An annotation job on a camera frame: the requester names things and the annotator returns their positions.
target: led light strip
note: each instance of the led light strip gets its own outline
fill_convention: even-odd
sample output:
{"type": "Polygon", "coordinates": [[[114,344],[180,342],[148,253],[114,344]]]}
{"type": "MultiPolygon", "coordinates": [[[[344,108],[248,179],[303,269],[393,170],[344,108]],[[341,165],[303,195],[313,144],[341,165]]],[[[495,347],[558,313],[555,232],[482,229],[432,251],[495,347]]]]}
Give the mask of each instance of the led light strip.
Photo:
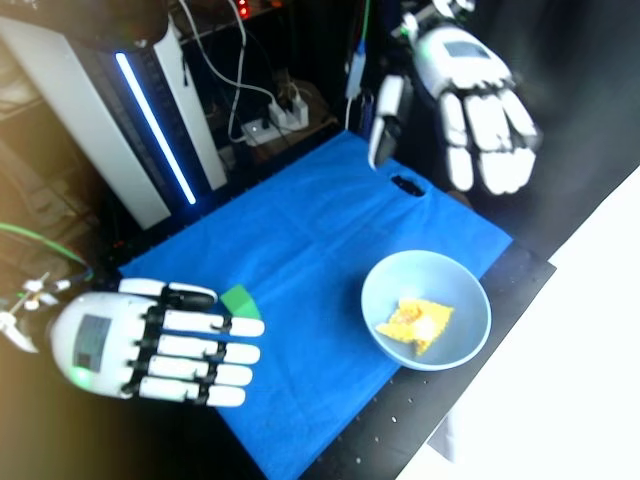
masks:
{"type": "Polygon", "coordinates": [[[124,78],[127,80],[129,84],[129,88],[133,93],[133,96],[136,98],[138,102],[138,106],[140,110],[142,110],[142,114],[144,118],[147,120],[149,127],[151,127],[151,131],[153,135],[156,137],[158,141],[158,145],[160,145],[160,149],[162,153],[164,153],[165,158],[167,159],[167,163],[171,167],[173,174],[176,176],[178,183],[180,184],[180,188],[182,188],[182,192],[184,196],[187,198],[189,204],[193,205],[196,203],[196,197],[193,196],[193,192],[191,191],[191,187],[189,187],[189,183],[187,179],[184,178],[182,170],[180,170],[180,165],[178,165],[178,161],[176,157],[173,155],[171,148],[169,148],[169,144],[167,143],[167,139],[162,133],[160,129],[160,125],[158,125],[158,121],[156,120],[155,115],[151,111],[151,107],[149,106],[149,102],[147,102],[144,93],[142,93],[142,89],[140,88],[140,84],[138,83],[138,79],[133,73],[131,69],[131,65],[129,65],[129,60],[124,53],[116,53],[116,60],[118,61],[118,65],[120,66],[120,70],[124,75],[124,78]]]}

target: dark background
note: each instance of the dark background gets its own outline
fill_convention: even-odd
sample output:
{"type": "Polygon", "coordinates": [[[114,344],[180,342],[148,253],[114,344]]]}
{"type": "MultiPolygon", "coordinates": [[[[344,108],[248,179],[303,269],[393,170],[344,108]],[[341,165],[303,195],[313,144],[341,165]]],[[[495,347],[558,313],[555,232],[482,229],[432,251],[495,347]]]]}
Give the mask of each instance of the dark background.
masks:
{"type": "MultiPolygon", "coordinates": [[[[354,11],[355,4],[345,0],[297,0],[287,20],[295,39],[286,47],[292,73],[315,83],[337,113],[344,108],[354,11]]],[[[470,198],[479,212],[544,257],[638,166],[639,13],[634,2],[477,3],[470,28],[513,68],[544,143],[527,188],[497,198],[474,191],[470,198]]],[[[366,79],[375,90],[383,72],[375,51],[384,41],[376,37],[380,18],[372,25],[366,79]]],[[[432,161],[421,157],[429,152],[429,146],[420,147],[424,138],[425,132],[408,131],[406,143],[414,148],[401,160],[432,161]]],[[[43,358],[6,342],[0,379],[0,478],[251,476],[250,462],[212,411],[85,394],[43,358]]]]}

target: robotic hand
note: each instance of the robotic hand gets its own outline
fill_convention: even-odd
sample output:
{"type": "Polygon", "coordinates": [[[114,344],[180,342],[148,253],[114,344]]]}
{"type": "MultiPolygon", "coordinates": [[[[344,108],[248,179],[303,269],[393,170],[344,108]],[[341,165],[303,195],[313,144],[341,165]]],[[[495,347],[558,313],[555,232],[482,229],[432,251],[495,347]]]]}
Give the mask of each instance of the robotic hand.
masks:
{"type": "Polygon", "coordinates": [[[468,0],[439,0],[418,14],[406,14],[392,35],[404,36],[413,60],[412,80],[385,78],[378,95],[369,164],[377,168],[396,148],[409,115],[413,90],[425,92],[440,112],[445,162],[451,183],[461,191],[474,183],[473,160],[494,195],[526,185],[535,163],[538,129],[513,92],[511,71],[473,35],[447,23],[468,0]],[[419,23],[431,28],[420,33],[419,23]]]}
{"type": "MultiPolygon", "coordinates": [[[[241,405],[260,350],[203,334],[258,337],[264,323],[204,313],[212,290],[157,280],[125,279],[118,292],[76,297],[49,329],[53,358],[76,386],[110,397],[140,396],[207,406],[241,405]]],[[[7,334],[20,337],[13,323],[7,334]]],[[[37,351],[30,339],[17,346],[37,351]]]]}

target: blue bowl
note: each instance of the blue bowl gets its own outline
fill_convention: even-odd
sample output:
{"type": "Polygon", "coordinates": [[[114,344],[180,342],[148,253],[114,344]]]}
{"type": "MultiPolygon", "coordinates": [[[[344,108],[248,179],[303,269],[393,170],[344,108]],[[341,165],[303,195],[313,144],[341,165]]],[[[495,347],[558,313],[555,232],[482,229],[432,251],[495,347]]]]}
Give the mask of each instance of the blue bowl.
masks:
{"type": "Polygon", "coordinates": [[[373,267],[362,288],[362,313],[380,348],[415,370],[446,370],[468,362],[484,346],[491,330],[491,307],[480,282],[455,260],[424,250],[396,253],[373,267]],[[419,357],[413,344],[397,342],[375,330],[389,320],[403,297],[455,309],[444,333],[419,357]]]}

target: blue cloth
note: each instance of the blue cloth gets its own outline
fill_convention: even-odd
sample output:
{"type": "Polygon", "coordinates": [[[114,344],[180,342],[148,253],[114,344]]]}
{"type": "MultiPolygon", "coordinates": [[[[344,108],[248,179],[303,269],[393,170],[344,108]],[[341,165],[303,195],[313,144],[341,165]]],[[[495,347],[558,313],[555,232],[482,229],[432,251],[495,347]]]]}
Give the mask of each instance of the blue cloth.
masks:
{"type": "Polygon", "coordinates": [[[360,309],[369,270],[407,249],[482,275],[511,242],[395,162],[369,169],[343,133],[122,269],[129,276],[243,284],[267,330],[242,407],[220,413],[267,477],[297,478],[398,369],[360,309]],[[413,178],[422,197],[388,178],[413,178]]]}

